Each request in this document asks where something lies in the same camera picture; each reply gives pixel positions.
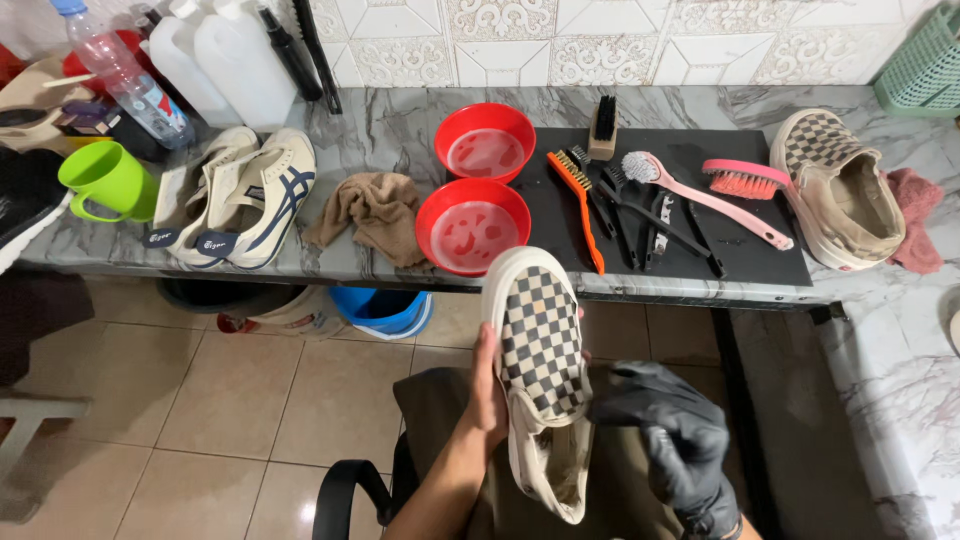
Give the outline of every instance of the black spray bottle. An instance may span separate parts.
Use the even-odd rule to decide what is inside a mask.
[[[270,44],[274,47],[276,56],[283,63],[283,67],[287,68],[287,73],[297,84],[303,99],[317,101],[324,97],[324,91],[320,89],[320,84],[317,83],[317,78],[314,77],[309,64],[303,61],[303,58],[297,53],[297,44],[293,37],[286,30],[283,30],[269,8],[257,6],[256,12],[263,19],[263,26],[267,29],[267,35],[270,36]]]

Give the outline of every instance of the pink towel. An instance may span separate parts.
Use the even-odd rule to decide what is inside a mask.
[[[944,199],[944,190],[913,169],[900,169],[888,174],[887,183],[906,222],[903,243],[887,259],[887,263],[899,262],[903,268],[918,274],[932,274],[940,270],[944,260],[926,235],[924,220],[933,207]]]

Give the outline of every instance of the gloved hand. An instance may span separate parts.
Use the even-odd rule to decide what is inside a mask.
[[[655,362],[621,362],[613,394],[594,397],[594,424],[636,426],[650,458],[650,488],[687,534],[718,539],[738,527],[736,496],[721,466],[730,445],[723,409]]]

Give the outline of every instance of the green plastic cup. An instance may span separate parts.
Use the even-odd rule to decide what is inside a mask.
[[[67,158],[57,173],[60,183],[77,192],[70,209],[90,221],[144,222],[154,218],[159,184],[143,165],[118,142],[88,144]],[[87,199],[120,212],[100,217],[86,211]]]

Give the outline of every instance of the plastic water bottle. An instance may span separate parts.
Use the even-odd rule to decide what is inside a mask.
[[[193,140],[193,127],[180,107],[147,73],[123,41],[91,15],[84,0],[50,0],[66,19],[66,35],[86,69],[104,80],[107,92],[166,148]]]

